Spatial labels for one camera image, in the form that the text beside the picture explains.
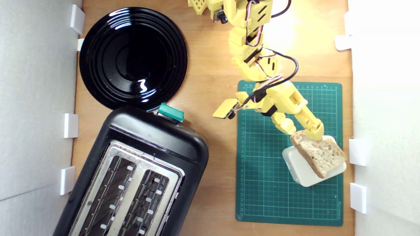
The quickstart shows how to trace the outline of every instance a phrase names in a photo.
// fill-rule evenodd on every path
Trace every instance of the yellow robotic arm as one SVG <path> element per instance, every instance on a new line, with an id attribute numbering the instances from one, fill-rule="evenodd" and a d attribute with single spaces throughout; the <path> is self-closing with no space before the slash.
<path id="1" fill-rule="evenodd" d="M 197 14 L 209 8 L 214 22 L 230 22 L 234 26 L 228 40 L 232 63 L 245 81 L 256 82 L 251 95 L 237 92 L 236 98 L 226 99 L 213 116 L 232 119 L 239 109 L 254 109 L 264 116 L 270 116 L 280 131 L 293 134 L 296 127 L 285 115 L 292 114 L 310 138 L 322 139 L 323 123 L 312 114 L 307 100 L 289 81 L 297 72 L 297 61 L 262 46 L 263 27 L 271 19 L 273 0 L 188 0 L 188 4 Z M 280 74 L 281 57 L 296 63 L 295 72 L 287 78 Z"/>

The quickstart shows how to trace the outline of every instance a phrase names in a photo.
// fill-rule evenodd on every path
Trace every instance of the black cable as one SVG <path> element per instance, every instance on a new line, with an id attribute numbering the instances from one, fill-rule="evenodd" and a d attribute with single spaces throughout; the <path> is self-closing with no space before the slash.
<path id="1" fill-rule="evenodd" d="M 296 73 L 297 73 L 297 71 L 299 70 L 299 63 L 297 62 L 297 60 L 296 59 L 294 59 L 293 57 L 290 57 L 290 56 L 287 56 L 287 55 L 284 55 L 284 54 L 281 54 L 281 53 L 279 53 L 279 52 L 276 52 L 276 51 L 274 51 L 274 50 L 271 50 L 273 53 L 275 53 L 275 54 L 277 54 L 277 55 L 279 55 L 279 56 L 281 56 L 281 57 L 284 57 L 284 58 L 287 58 L 287 59 L 290 59 L 290 60 L 292 60 L 293 62 L 294 62 L 294 64 L 296 65 L 296 67 L 295 67 L 295 69 L 294 69 L 294 71 L 293 71 L 293 73 L 289 76 L 289 77 L 287 77 L 287 78 L 285 78 L 285 79 L 283 79 L 283 80 L 280 80 L 279 82 L 276 82 L 276 83 L 273 83 L 273 84 L 269 84 L 269 85 L 267 85 L 267 86 L 265 86 L 264 88 L 262 88 L 262 89 L 257 89 L 257 90 L 255 90 L 254 92 L 252 92 L 245 100 L 244 100 L 244 102 L 242 103 L 242 105 L 240 106 L 240 107 L 238 107 L 238 108 L 236 108 L 236 109 L 240 109 L 240 108 L 242 108 L 243 106 L 245 106 L 245 104 L 247 104 L 248 102 L 249 102 L 249 100 L 251 100 L 256 94 L 258 94 L 258 93 L 260 93 L 260 92 L 262 92 L 262 91 L 265 91 L 265 90 L 267 90 L 267 89 L 269 89 L 269 88 L 272 88 L 272 87 L 274 87 L 274 86 L 277 86 L 277 85 L 279 85 L 279 84 L 282 84 L 282 83 L 284 83 L 284 82 L 286 82 L 286 81 L 289 81 L 291 78 L 293 78 L 295 75 L 296 75 Z"/>
<path id="2" fill-rule="evenodd" d="M 271 18 L 274 18 L 274 17 L 280 16 L 280 15 L 283 15 L 289 9 L 290 4 L 291 4 L 291 0 L 288 1 L 287 6 L 286 6 L 286 8 L 284 10 L 282 10 L 281 12 L 279 12 L 277 14 L 272 15 Z"/>

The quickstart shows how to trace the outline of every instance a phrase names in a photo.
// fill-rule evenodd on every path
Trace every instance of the wire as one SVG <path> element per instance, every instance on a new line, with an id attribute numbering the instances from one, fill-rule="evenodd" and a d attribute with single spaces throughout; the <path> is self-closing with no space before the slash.
<path id="1" fill-rule="evenodd" d="M 248 96 L 248 97 L 244 100 L 244 102 L 242 103 L 242 105 L 241 105 L 241 106 L 239 106 L 238 108 L 233 109 L 233 111 L 237 111 L 237 110 L 241 109 L 241 108 L 242 108 L 245 104 L 247 104 L 247 103 L 249 102 L 249 100 L 253 99 L 253 98 L 255 97 L 255 95 L 257 95 L 258 93 L 264 92 L 265 90 L 267 90 L 267 89 L 269 89 L 269 88 L 272 88 L 272 87 L 277 86 L 277 85 L 280 85 L 280 84 L 282 84 L 282 83 L 284 83 L 284 82 L 286 82 L 286 81 L 289 81 L 291 78 L 293 78 L 293 77 L 296 75 L 297 71 L 299 70 L 299 63 L 297 62 L 297 60 L 296 60 L 295 58 L 290 57 L 290 56 L 287 56 L 287 55 L 284 55 L 284 54 L 281 54 L 281 53 L 276 52 L 276 51 L 274 51 L 274 50 L 271 50 L 271 51 L 272 51 L 273 53 L 275 53 L 275 54 L 277 54 L 277 55 L 281 56 L 281 57 L 284 57 L 284 58 L 287 58 L 287 59 L 292 60 L 292 61 L 294 62 L 294 64 L 296 65 L 296 67 L 295 67 L 295 69 L 294 69 L 293 73 L 292 73 L 289 77 L 287 77 L 287 78 L 285 78 L 285 79 L 283 79 L 283 80 L 280 80 L 280 81 L 278 81 L 278 82 L 276 82 L 276 83 L 271 83 L 271 84 L 269 84 L 269 85 L 265 86 L 264 88 L 261 88 L 261 89 L 257 89 L 257 90 L 255 90 L 254 92 L 252 92 L 252 93 L 251 93 L 251 94 L 250 94 L 250 95 L 249 95 L 249 96 Z"/>
<path id="2" fill-rule="evenodd" d="M 251 13 L 251 4 L 257 4 L 257 2 L 255 1 L 255 0 L 250 0 L 248 3 L 247 3 L 247 8 L 246 8 L 246 12 L 245 12 L 245 21 L 246 21 L 246 23 L 247 23 L 247 25 L 245 26 L 245 30 L 246 30 L 246 37 L 248 37 L 248 20 L 249 20 L 249 14 Z M 255 44 L 250 44 L 249 42 L 248 42 L 248 39 L 247 38 L 245 38 L 245 43 L 246 43 L 246 45 L 249 45 L 249 46 L 251 46 L 251 47 L 256 47 L 259 43 L 260 43 L 260 40 L 261 40 L 261 33 L 262 33 L 262 31 L 263 31 L 263 27 L 264 27 L 264 25 L 262 25 L 262 26 L 260 26 L 259 28 L 258 28 L 258 32 L 257 32 L 257 41 L 256 41 L 256 43 Z"/>
<path id="3" fill-rule="evenodd" d="M 287 6 L 286 6 L 286 8 L 284 10 L 282 10 L 281 12 L 279 12 L 277 14 L 272 15 L 271 18 L 274 18 L 274 17 L 280 16 L 280 15 L 283 15 L 289 9 L 290 4 L 291 4 L 291 0 L 288 1 Z"/>

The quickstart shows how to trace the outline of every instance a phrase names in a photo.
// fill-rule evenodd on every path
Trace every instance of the green cutting mat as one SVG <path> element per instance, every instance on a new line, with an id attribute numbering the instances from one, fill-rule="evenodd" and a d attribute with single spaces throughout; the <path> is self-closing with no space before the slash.
<path id="1" fill-rule="evenodd" d="M 325 135 L 343 148 L 342 86 L 294 82 L 309 109 L 324 123 Z M 240 81 L 239 91 L 252 92 L 254 83 Z M 292 115 L 297 130 L 303 127 Z M 282 157 L 289 136 L 270 117 L 253 110 L 238 112 L 236 219 L 299 225 L 343 225 L 343 175 L 309 188 L 293 181 Z"/>

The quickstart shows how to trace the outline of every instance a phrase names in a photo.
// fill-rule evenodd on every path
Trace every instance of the wooden table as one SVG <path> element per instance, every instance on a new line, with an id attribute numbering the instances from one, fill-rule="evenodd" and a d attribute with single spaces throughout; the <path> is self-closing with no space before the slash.
<path id="1" fill-rule="evenodd" d="M 278 9 L 285 0 L 277 0 Z M 142 6 L 171 18 L 181 29 L 188 46 L 189 65 L 182 87 L 168 104 L 185 112 L 191 126 L 204 136 L 210 151 L 207 168 L 185 219 L 182 236 L 200 235 L 354 235 L 354 210 L 349 205 L 353 166 L 344 173 L 344 225 L 342 227 L 297 226 L 238 222 L 235 219 L 236 120 L 212 117 L 221 102 L 234 97 L 241 79 L 228 52 L 230 24 L 212 23 L 188 8 L 187 0 L 84 0 L 85 33 L 107 13 Z M 293 81 L 343 84 L 344 150 L 352 137 L 352 70 L 349 51 L 337 52 L 334 37 L 344 34 L 346 0 L 293 0 L 289 11 L 264 27 L 265 46 L 295 57 L 300 70 Z M 284 60 L 284 74 L 293 63 Z M 80 115 L 79 138 L 74 141 L 72 164 L 78 175 L 99 129 L 110 110 L 98 103 L 77 75 L 76 114 Z"/>

